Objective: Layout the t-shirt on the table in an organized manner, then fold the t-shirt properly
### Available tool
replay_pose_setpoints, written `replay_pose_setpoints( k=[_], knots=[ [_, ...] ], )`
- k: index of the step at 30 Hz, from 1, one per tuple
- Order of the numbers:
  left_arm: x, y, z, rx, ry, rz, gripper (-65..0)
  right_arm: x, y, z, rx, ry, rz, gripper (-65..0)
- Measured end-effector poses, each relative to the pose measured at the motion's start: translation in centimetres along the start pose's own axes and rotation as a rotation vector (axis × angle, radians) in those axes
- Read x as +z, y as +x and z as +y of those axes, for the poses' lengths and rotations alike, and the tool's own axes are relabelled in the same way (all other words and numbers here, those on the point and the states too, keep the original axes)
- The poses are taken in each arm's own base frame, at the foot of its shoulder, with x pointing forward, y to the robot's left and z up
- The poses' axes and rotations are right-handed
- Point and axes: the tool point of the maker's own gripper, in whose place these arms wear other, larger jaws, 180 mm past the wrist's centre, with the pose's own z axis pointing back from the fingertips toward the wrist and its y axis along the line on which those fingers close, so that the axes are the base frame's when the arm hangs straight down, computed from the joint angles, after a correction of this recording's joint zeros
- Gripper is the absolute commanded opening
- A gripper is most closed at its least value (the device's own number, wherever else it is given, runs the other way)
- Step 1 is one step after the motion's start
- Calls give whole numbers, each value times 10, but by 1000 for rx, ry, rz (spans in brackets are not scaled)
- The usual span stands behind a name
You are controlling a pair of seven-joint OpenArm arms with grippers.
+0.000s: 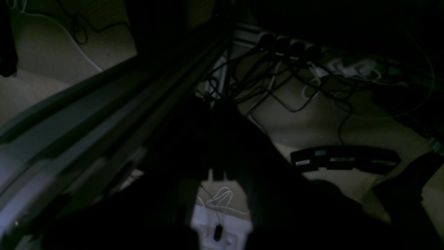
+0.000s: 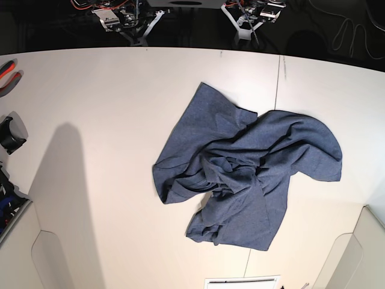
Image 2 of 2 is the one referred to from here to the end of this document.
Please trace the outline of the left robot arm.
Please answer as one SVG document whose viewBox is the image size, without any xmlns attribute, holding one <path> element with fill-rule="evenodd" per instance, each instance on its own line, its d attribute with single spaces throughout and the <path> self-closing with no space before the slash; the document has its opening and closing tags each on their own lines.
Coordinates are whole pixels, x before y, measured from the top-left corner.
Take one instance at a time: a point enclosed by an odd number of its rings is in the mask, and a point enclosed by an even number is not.
<svg viewBox="0 0 385 289">
<path fill-rule="evenodd" d="M 256 30 L 265 23 L 275 23 L 286 4 L 284 0 L 226 1 L 220 10 L 236 30 L 233 41 L 235 45 L 245 40 L 259 47 Z"/>
</svg>

